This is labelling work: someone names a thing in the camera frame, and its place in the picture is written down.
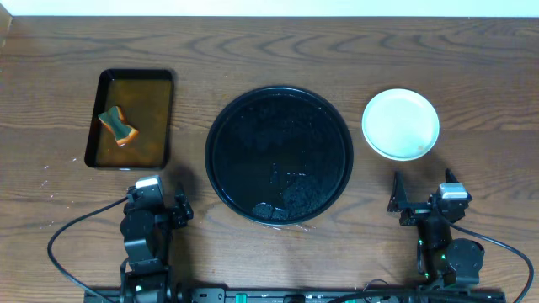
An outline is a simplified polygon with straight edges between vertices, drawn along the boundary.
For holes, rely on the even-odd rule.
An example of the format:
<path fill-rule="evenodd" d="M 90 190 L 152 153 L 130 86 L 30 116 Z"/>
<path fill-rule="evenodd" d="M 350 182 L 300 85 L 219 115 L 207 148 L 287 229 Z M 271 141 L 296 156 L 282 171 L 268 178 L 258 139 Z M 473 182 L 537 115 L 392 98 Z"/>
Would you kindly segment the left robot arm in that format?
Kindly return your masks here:
<path fill-rule="evenodd" d="M 182 185 L 174 192 L 174 204 L 164 204 L 158 185 L 132 186 L 126 193 L 125 218 L 120 223 L 127 259 L 120 266 L 121 302 L 180 302 L 179 284 L 173 281 L 168 262 L 173 231 L 186 227 L 194 217 Z"/>

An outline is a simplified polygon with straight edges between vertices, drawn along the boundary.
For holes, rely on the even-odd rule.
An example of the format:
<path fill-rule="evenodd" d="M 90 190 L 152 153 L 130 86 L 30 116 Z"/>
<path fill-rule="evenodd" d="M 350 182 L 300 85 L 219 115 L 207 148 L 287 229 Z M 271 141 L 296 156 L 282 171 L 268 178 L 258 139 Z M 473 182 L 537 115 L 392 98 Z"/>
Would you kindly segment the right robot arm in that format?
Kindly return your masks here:
<path fill-rule="evenodd" d="M 418 229 L 417 268 L 427 290 L 466 289 L 479 284 L 484 248 L 478 242 L 455 239 L 451 225 L 465 216 L 472 196 L 452 171 L 446 181 L 425 202 L 408 200 L 400 173 L 394 174 L 387 210 L 400 214 L 401 226 Z"/>

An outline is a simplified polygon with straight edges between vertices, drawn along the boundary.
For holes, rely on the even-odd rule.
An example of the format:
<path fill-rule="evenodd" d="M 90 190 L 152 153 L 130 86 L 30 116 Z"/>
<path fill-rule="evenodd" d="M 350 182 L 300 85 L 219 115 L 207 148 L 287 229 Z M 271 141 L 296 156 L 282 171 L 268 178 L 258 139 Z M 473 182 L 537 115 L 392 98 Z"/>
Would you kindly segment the light blue plate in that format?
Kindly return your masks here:
<path fill-rule="evenodd" d="M 361 129 L 379 155 L 400 162 L 426 155 L 440 134 L 439 116 L 431 102 L 415 91 L 391 88 L 366 105 Z"/>

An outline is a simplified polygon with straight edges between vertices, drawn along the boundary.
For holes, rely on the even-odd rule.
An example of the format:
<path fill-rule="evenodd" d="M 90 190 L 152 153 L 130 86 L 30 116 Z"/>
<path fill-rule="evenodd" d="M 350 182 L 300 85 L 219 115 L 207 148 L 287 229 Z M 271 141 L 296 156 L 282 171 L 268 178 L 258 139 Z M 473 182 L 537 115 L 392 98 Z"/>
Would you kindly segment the orange green sponge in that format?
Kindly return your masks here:
<path fill-rule="evenodd" d="M 133 141 L 139 134 L 139 130 L 129 125 L 119 106 L 112 106 L 106 112 L 98 115 L 101 124 L 112 133 L 119 147 Z"/>

